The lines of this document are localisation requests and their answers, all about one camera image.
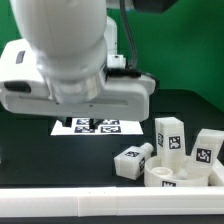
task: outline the green background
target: green background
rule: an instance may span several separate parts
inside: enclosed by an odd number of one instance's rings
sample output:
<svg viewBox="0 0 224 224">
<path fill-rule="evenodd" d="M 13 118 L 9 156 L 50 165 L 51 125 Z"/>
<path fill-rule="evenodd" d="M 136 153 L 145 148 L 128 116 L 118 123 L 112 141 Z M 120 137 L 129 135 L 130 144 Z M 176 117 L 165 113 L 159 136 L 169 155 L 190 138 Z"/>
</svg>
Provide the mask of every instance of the green background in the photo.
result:
<svg viewBox="0 0 224 224">
<path fill-rule="evenodd" d="M 119 53 L 129 57 L 119 10 Z M 164 14 L 128 13 L 138 48 L 138 68 L 160 79 L 162 89 L 197 92 L 224 111 L 224 1 L 179 0 Z M 0 0 L 0 54 L 20 38 L 8 0 Z"/>
</svg>

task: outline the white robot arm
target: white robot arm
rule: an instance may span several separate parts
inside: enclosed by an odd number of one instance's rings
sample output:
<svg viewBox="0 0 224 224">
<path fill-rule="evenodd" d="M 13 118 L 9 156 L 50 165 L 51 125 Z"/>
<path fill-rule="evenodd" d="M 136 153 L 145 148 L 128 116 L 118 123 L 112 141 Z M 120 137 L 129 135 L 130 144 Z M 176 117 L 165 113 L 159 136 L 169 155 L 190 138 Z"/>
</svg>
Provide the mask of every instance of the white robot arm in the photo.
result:
<svg viewBox="0 0 224 224">
<path fill-rule="evenodd" d="M 106 15 L 116 2 L 11 0 L 25 39 L 8 43 L 0 60 L 3 106 L 24 114 L 145 120 L 156 82 L 127 73 L 116 55 L 116 25 Z"/>
</svg>

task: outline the white cube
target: white cube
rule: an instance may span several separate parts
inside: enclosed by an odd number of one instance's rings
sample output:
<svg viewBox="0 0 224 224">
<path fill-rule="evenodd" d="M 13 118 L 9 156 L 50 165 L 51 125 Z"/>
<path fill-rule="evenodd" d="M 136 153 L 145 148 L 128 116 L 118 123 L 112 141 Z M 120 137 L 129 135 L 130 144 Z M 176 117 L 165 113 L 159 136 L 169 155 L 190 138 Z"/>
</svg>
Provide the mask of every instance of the white cube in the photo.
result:
<svg viewBox="0 0 224 224">
<path fill-rule="evenodd" d="M 186 154 L 184 124 L 175 117 L 157 118 L 156 143 L 157 155 L 161 165 L 178 172 Z"/>
<path fill-rule="evenodd" d="M 145 162 L 151 157 L 153 146 L 149 143 L 143 146 L 132 146 L 114 158 L 118 176 L 136 180 L 144 173 Z"/>
</svg>

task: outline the black table surface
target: black table surface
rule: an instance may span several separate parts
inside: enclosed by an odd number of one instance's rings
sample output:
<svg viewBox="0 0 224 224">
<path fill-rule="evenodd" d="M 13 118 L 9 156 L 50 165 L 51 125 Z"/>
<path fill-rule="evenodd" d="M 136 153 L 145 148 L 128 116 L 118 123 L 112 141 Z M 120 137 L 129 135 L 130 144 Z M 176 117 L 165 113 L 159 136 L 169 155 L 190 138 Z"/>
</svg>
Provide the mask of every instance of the black table surface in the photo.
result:
<svg viewBox="0 0 224 224">
<path fill-rule="evenodd" d="M 224 113 L 194 92 L 160 90 L 151 97 L 144 135 L 50 136 L 55 118 L 18 115 L 0 110 L 0 188 L 144 186 L 116 176 L 113 158 L 130 146 L 154 146 L 158 117 L 184 122 L 187 154 L 202 128 L 224 130 Z M 224 147 L 219 153 L 224 160 Z M 224 216 L 139 216 L 45 219 L 0 219 L 1 223 L 221 223 Z"/>
</svg>

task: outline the black cable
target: black cable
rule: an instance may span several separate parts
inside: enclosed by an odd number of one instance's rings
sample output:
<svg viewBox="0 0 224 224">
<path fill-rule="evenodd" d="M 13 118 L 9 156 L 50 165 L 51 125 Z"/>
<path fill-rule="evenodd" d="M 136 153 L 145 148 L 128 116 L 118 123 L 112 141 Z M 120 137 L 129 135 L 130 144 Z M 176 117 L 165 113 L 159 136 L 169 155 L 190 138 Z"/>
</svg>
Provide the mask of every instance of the black cable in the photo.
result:
<svg viewBox="0 0 224 224">
<path fill-rule="evenodd" d="M 126 14 L 126 7 L 125 7 L 125 0 L 120 0 L 120 10 L 121 10 L 121 17 L 122 17 L 122 22 L 124 25 L 124 30 L 126 37 L 128 39 L 131 55 L 132 55 L 132 63 L 131 63 L 131 68 L 136 69 L 137 67 L 137 62 L 138 62 L 138 54 L 137 54 L 137 48 L 134 42 L 134 38 L 132 36 L 129 23 L 128 23 L 128 18 Z"/>
</svg>

